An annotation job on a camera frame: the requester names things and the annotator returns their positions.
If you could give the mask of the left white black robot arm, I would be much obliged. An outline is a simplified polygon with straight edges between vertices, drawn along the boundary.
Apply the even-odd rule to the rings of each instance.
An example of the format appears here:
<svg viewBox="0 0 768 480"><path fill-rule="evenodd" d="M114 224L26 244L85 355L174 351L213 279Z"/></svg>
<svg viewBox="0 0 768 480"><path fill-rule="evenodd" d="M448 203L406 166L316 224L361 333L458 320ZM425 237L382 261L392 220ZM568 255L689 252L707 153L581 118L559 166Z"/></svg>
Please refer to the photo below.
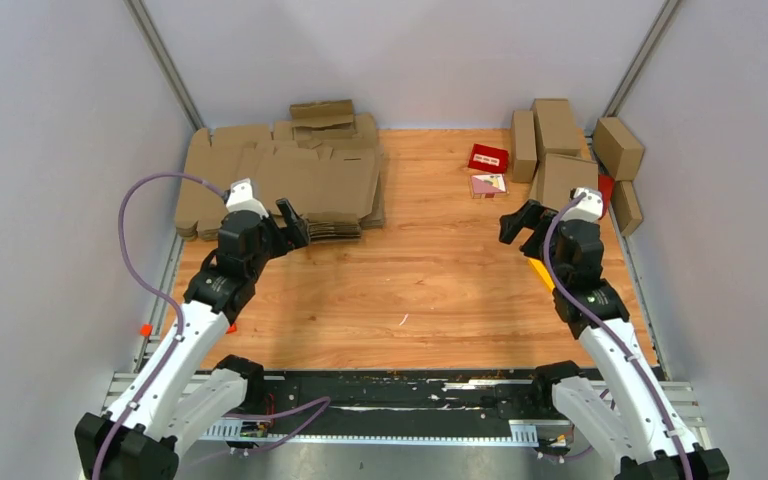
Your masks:
<svg viewBox="0 0 768 480"><path fill-rule="evenodd" d="M310 243L307 222L286 198L282 222L259 201L243 202L221 222L217 247L191 278L176 322L107 412L75 428L89 479L172 479L189 448L226 412L258 411L266 400L262 368L230 356L208 381L184 393L206 354L255 294L266 264Z"/></svg>

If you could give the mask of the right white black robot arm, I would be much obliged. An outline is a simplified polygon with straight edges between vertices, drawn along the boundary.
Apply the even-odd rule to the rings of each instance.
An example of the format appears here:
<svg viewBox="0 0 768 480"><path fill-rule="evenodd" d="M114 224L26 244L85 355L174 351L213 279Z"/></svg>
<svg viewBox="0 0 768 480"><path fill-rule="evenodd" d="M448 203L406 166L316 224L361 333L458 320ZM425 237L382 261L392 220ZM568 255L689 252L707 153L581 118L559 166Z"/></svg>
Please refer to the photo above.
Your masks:
<svg viewBox="0 0 768 480"><path fill-rule="evenodd" d="M572 361L544 365L531 403L544 417L562 414L612 464L617 479L725 479L721 450L704 447L686 426L646 362L630 316L603 276L601 197L587 189L560 210L535 200L499 219L499 240L531 230L522 254L552 282L555 311L606 383L607 405Z"/></svg>

